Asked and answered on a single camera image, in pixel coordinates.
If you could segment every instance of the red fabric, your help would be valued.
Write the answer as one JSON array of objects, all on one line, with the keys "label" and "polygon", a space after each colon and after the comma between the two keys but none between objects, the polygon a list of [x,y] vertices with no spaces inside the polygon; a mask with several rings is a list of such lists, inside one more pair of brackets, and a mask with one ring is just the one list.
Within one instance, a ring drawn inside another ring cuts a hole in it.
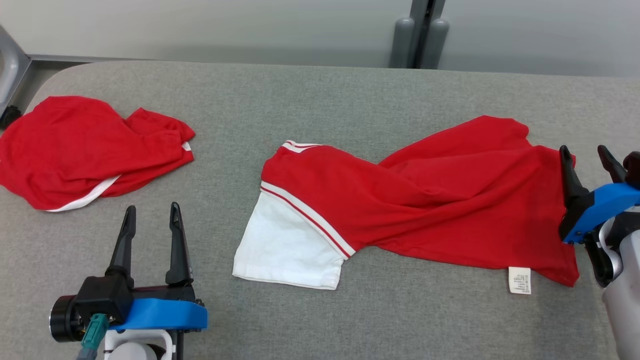
[{"label": "red fabric", "polygon": [[0,184],[35,209],[58,209],[120,176],[101,196],[137,190],[193,161],[185,123],[139,109],[123,120],[109,104],[49,97],[0,137]]},{"label": "red fabric", "polygon": [[429,136],[380,164],[329,146],[279,148],[262,180],[318,212],[357,251],[482,268],[521,266],[567,286],[578,279],[559,154],[528,128],[488,116]]}]

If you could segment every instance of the gray table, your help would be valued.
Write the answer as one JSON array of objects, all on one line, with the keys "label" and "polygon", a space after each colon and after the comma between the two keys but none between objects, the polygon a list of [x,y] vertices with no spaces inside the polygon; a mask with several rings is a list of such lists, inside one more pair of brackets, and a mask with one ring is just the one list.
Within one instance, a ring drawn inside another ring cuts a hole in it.
[{"label": "gray table", "polygon": [[67,94],[102,99],[123,116],[144,107],[185,121],[197,133],[196,160],[136,192],[66,213],[35,211],[0,188],[3,358],[75,358],[77,343],[50,338],[49,310],[104,271],[129,204],[138,207],[136,285],[162,284],[173,200],[210,316],[208,331],[186,336],[187,359],[616,358],[602,292],[581,248],[575,288],[534,274],[531,296],[510,294],[504,270],[377,248],[345,262],[336,291],[244,281],[231,269],[262,164],[284,140],[379,161],[482,114],[513,117],[531,128],[531,142],[567,144],[583,184],[594,188],[609,182],[598,144],[619,158],[640,147],[640,80],[109,62],[55,75],[31,106]]}]

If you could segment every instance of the robotic arm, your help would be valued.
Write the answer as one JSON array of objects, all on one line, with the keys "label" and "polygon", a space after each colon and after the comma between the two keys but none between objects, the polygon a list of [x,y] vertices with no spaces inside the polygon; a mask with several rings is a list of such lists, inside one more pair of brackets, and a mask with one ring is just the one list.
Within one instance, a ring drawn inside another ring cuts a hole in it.
[{"label": "robotic arm", "polygon": [[573,157],[560,148],[566,214],[559,232],[565,243],[584,244],[621,360],[640,359],[640,152],[623,165],[603,145],[602,166],[613,184],[589,192],[573,169]]},{"label": "robotic arm", "polygon": [[[131,241],[136,208],[122,221],[111,263],[102,277],[89,276],[77,295],[60,297],[49,317],[58,342],[82,341],[78,360],[96,358],[104,338],[105,360],[182,360],[184,334],[207,328],[207,310],[193,289],[193,274],[180,206],[171,205],[171,267],[166,285],[135,288]],[[164,348],[142,340],[160,339]]]}]

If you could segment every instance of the white wall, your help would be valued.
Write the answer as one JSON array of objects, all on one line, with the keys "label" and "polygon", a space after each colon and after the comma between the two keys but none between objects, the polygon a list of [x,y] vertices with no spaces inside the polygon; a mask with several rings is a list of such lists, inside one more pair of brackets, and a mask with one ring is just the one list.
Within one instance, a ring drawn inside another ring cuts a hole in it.
[{"label": "white wall", "polygon": [[638,0],[446,0],[439,69],[640,76]]},{"label": "white wall", "polygon": [[411,0],[0,0],[25,53],[386,67]]}]

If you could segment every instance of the white clothing tag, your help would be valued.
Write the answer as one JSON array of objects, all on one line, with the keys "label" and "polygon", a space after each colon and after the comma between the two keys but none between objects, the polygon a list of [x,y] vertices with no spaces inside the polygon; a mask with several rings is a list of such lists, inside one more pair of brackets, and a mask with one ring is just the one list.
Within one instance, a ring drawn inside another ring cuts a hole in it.
[{"label": "white clothing tag", "polygon": [[509,266],[509,291],[531,295],[531,269]]}]

